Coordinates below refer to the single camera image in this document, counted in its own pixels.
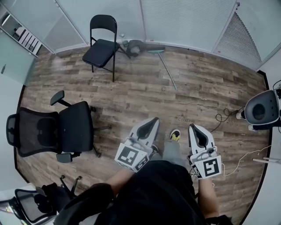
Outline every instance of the white cable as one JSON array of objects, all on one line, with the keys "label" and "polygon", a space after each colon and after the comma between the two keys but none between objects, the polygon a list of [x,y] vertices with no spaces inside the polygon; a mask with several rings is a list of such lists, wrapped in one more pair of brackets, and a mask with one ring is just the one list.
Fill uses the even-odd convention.
[{"label": "white cable", "polygon": [[[240,161],[241,161],[246,155],[251,154],[251,153],[254,153],[254,152],[261,152],[261,151],[263,151],[264,149],[269,148],[270,146],[267,146],[267,147],[263,148],[262,150],[256,150],[256,151],[252,151],[252,152],[247,152],[245,155],[243,155],[243,156],[241,157],[241,159],[239,159],[236,168],[235,168],[230,174],[233,174],[233,173],[238,169],[238,166],[239,166]],[[222,165],[223,165],[223,176],[226,177],[226,176],[230,175],[230,174],[225,175],[225,165],[224,165],[223,163],[222,163]]]}]

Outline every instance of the person's arm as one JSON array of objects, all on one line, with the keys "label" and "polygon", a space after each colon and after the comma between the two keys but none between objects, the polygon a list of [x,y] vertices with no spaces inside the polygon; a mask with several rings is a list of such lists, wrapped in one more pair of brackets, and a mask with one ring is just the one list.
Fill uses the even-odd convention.
[{"label": "person's arm", "polygon": [[198,204],[205,219],[219,216],[219,202],[210,178],[199,180]]},{"label": "person's arm", "polygon": [[109,178],[105,184],[109,184],[111,186],[114,196],[116,196],[133,175],[133,171],[130,171],[129,169],[122,169],[113,177]]}]

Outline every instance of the person's right arm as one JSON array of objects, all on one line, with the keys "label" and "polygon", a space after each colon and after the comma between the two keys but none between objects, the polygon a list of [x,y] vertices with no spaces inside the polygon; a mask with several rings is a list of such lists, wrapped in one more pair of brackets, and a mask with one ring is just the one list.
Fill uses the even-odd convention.
[{"label": "person's right arm", "polygon": [[205,219],[219,216],[219,202],[210,178],[199,180],[198,204]]}]

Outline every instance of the yellow and black shoe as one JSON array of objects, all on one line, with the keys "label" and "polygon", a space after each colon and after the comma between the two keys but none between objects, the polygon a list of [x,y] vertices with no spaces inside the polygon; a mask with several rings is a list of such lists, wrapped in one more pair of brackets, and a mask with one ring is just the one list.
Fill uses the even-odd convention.
[{"label": "yellow and black shoe", "polygon": [[180,139],[180,131],[178,129],[174,129],[171,132],[170,139],[174,140],[176,142],[179,141],[179,139]]}]

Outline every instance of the door handle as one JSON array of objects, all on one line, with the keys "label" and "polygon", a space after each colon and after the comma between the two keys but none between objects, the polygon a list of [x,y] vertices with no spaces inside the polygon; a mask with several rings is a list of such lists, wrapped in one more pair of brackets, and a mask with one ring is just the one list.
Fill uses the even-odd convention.
[{"label": "door handle", "polygon": [[5,68],[6,68],[6,64],[5,64],[5,65],[3,66],[3,68],[2,68],[2,70],[1,70],[1,74],[3,74],[3,73],[4,73]]}]

